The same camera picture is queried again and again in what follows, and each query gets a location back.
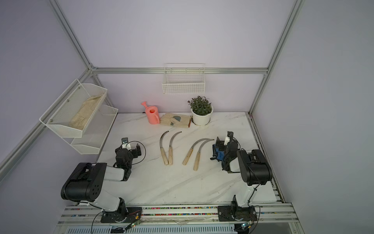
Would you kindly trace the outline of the blue microfibre rag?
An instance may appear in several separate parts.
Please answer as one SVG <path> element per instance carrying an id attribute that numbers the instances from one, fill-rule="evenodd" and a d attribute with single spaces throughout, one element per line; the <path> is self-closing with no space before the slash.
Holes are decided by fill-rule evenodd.
<path id="1" fill-rule="evenodd" d="M 218 143 L 212 145 L 213 156 L 211 160 L 222 161 L 225 156 L 225 146 Z"/>

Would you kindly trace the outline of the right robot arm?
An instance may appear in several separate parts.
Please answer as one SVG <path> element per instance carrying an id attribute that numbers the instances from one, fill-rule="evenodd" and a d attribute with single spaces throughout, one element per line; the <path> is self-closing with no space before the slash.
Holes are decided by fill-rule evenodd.
<path id="1" fill-rule="evenodd" d="M 212 147 L 212 160 L 221 163 L 222 170 L 229 174 L 241 175 L 244 186 L 235 192 L 237 204 L 248 207 L 252 204 L 268 204 L 277 201 L 271 181 L 272 169 L 259 149 L 247 152 L 234 137 L 216 139 Z"/>

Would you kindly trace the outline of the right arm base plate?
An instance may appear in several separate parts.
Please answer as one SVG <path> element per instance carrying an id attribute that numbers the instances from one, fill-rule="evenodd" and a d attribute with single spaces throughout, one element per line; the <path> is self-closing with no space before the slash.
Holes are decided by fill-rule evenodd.
<path id="1" fill-rule="evenodd" d="M 258 216 L 254 206 L 231 207 L 218 206 L 219 221 L 257 221 Z"/>

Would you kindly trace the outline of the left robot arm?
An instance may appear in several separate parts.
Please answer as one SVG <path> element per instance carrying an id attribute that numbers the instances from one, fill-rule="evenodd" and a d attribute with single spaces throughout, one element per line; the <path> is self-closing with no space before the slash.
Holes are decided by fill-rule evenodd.
<path id="1" fill-rule="evenodd" d="M 87 203 L 105 212 L 125 213 L 124 199 L 115 197 L 103 189 L 104 181 L 124 182 L 131 175 L 133 160 L 145 156 L 144 145 L 137 141 L 134 149 L 131 142 L 124 143 L 117 149 L 113 166 L 107 163 L 79 163 L 61 189 L 61 198 L 79 203 Z"/>

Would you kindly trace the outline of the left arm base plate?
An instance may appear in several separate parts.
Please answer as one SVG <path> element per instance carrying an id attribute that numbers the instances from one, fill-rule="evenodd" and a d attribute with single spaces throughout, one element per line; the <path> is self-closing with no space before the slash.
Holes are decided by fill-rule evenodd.
<path id="1" fill-rule="evenodd" d="M 104 212 L 101 223 L 134 223 L 142 214 L 141 207 L 127 207 L 123 211 Z"/>

